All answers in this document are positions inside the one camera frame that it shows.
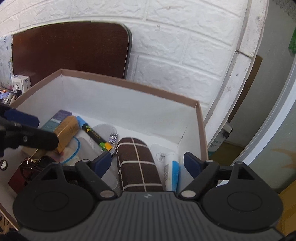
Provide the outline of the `small white product box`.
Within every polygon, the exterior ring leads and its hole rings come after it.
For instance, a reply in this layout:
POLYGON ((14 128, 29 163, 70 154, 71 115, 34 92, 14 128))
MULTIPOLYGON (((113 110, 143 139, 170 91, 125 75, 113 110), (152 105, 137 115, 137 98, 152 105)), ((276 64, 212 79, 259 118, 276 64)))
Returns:
POLYGON ((13 90, 20 90, 22 93, 31 88, 31 81, 29 76, 15 75, 11 78, 13 90))

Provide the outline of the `white floral cloth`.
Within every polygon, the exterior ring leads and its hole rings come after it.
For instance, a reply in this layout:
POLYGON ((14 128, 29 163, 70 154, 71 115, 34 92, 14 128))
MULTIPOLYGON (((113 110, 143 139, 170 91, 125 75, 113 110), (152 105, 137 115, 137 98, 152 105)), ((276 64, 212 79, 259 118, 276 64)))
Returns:
POLYGON ((2 36, 0 45, 0 75, 1 87, 12 90, 13 84, 11 78, 13 72, 13 58, 12 58, 12 35, 2 36))

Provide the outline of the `teal purple carton box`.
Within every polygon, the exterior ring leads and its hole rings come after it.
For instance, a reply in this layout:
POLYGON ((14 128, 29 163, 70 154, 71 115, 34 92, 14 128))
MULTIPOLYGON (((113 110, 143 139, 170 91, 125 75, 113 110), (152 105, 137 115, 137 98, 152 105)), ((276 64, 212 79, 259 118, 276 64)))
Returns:
POLYGON ((65 118, 71 116, 72 113, 65 110, 59 110, 50 120, 48 120, 41 129, 48 132, 53 132, 62 123, 65 118))

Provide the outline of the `gold carton box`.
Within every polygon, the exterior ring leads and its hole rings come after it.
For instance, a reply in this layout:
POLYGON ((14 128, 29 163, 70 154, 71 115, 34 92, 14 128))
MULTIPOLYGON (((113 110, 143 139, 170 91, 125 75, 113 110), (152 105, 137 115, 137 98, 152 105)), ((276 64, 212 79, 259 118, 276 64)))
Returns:
MULTIPOLYGON (((61 154, 63 150, 67 147, 70 143, 72 138, 76 135, 79 131, 80 127, 75 116, 67 116, 53 131, 59 139, 59 144, 56 149, 53 150, 56 154, 61 154)), ((36 149, 36 148, 29 148, 23 147, 22 152, 29 155, 32 158, 40 158, 45 154, 49 153, 50 151, 46 151, 43 149, 36 149)))

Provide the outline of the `black highlighter blue cap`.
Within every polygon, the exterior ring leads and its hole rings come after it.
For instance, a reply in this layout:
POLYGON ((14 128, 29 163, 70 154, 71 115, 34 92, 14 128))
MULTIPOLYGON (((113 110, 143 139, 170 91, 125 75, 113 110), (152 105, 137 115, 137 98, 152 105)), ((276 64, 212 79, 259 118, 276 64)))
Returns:
POLYGON ((102 138, 97 132, 93 130, 93 128, 86 123, 85 120, 83 120, 80 116, 76 117, 76 120, 78 121, 79 127, 88 134, 91 139, 100 146, 104 151, 108 151, 111 154, 114 153, 113 146, 107 142, 104 138, 102 138))

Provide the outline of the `white blue tube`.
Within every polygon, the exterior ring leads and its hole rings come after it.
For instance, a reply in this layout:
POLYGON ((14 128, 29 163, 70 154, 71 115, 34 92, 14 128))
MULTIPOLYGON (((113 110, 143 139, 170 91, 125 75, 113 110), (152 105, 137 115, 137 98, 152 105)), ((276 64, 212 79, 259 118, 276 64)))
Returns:
POLYGON ((166 191, 177 191, 179 181, 179 157, 176 153, 165 154, 164 159, 164 182, 166 191))

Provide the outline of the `brown checked cloth roll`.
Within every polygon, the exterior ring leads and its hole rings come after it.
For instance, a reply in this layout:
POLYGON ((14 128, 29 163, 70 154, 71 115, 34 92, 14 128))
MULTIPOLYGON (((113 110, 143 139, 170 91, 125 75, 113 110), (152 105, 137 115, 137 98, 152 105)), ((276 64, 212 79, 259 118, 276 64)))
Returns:
POLYGON ((151 151, 143 141, 131 137, 120 139, 117 144, 116 158, 121 190, 164 191, 151 151))

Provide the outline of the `pink cardboard storage box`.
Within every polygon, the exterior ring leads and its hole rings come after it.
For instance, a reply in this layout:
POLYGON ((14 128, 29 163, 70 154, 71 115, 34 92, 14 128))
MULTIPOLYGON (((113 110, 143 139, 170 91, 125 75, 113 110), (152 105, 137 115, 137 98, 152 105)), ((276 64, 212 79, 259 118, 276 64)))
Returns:
POLYGON ((200 103, 165 90, 114 77, 61 69, 41 80, 13 108, 45 124, 59 110, 91 126, 107 123, 120 138, 133 137, 178 154, 208 158, 200 103))

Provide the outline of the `dark brown wooden board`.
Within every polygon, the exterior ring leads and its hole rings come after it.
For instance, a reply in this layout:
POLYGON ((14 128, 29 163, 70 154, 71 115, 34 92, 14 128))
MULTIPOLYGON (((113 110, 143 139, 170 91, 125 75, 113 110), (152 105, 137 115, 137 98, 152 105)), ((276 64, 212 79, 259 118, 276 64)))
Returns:
POLYGON ((125 79, 131 48, 132 33, 121 23, 44 25, 13 35, 13 72, 31 85, 59 69, 125 79))

